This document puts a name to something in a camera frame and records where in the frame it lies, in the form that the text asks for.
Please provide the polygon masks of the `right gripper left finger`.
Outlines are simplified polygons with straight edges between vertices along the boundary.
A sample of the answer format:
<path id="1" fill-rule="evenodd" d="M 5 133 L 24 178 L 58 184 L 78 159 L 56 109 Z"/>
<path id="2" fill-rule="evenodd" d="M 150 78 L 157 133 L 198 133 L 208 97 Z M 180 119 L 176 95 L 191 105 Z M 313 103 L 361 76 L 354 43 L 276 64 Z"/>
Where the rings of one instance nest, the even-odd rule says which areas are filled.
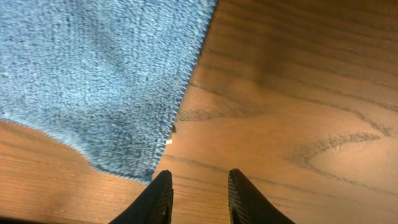
<path id="1" fill-rule="evenodd" d="M 172 173 L 163 170 L 110 224 L 171 224 L 173 201 Z"/>

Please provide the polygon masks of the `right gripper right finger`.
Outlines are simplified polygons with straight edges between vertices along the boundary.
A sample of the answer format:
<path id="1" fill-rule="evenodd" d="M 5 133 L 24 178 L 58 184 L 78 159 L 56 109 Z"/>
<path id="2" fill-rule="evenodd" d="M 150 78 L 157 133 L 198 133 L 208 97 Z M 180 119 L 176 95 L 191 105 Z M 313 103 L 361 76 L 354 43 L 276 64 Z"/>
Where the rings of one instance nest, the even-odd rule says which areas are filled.
<path id="1" fill-rule="evenodd" d="M 239 169 L 229 171 L 228 207 L 231 224 L 294 224 Z"/>

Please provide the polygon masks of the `blue microfiber cloth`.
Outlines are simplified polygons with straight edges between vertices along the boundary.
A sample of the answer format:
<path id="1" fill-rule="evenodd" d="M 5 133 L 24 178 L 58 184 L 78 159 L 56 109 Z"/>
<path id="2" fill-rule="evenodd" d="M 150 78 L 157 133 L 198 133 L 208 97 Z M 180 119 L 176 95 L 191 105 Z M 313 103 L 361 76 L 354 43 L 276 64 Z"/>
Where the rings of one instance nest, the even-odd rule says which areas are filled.
<path id="1" fill-rule="evenodd" d="M 1 2 L 1 119 L 148 184 L 215 1 Z"/>

